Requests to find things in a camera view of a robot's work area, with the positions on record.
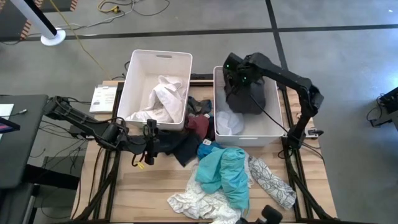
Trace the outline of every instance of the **white pole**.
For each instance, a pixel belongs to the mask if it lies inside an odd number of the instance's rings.
[[[38,28],[42,34],[41,41],[44,45],[54,46],[65,40],[65,31],[56,29],[33,0],[11,0],[11,2]]]

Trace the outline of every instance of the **white cloth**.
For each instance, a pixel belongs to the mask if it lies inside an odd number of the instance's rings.
[[[149,95],[149,106],[127,117],[128,120],[146,121],[155,119],[163,123],[179,123],[183,119],[187,89],[179,77],[160,75],[159,84]]]
[[[243,131],[243,115],[232,112],[225,102],[226,95],[223,89],[217,91],[216,96],[216,128],[219,134],[235,135]]]
[[[296,192],[294,192],[291,186],[286,184],[281,178],[272,174],[263,160],[250,157],[249,169],[257,183],[259,183],[280,206],[286,209],[292,208],[296,201]]]
[[[249,158],[250,155],[247,152],[244,152],[245,157],[244,157],[244,172],[248,176],[248,187],[251,188],[251,186],[254,184],[253,177],[251,176],[250,173],[250,168],[249,168]]]
[[[200,183],[195,181],[198,164],[192,167],[192,176],[188,181],[185,193],[178,193],[167,199],[177,213],[193,218],[212,219],[212,224],[235,224],[241,217],[239,209],[231,208],[222,190],[213,194],[202,191]]]

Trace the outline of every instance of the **computer monitor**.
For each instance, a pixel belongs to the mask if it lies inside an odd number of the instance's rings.
[[[12,121],[0,117],[0,134],[19,131],[20,126]]]

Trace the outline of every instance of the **white fabric in bin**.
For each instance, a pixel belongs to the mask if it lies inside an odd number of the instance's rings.
[[[179,123],[183,119],[187,89],[180,77],[163,76],[149,95],[148,107],[133,113],[127,120],[146,121],[155,119],[163,123]]]
[[[217,91],[216,126],[221,135],[235,135],[243,131],[244,122],[241,113],[234,113],[225,102],[226,95],[223,88]]]

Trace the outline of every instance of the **maroon cloth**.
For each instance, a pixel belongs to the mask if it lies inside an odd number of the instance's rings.
[[[194,129],[195,132],[204,139],[207,134],[207,128],[209,127],[209,119],[203,114],[196,117],[188,117],[188,124],[185,126],[188,129]]]

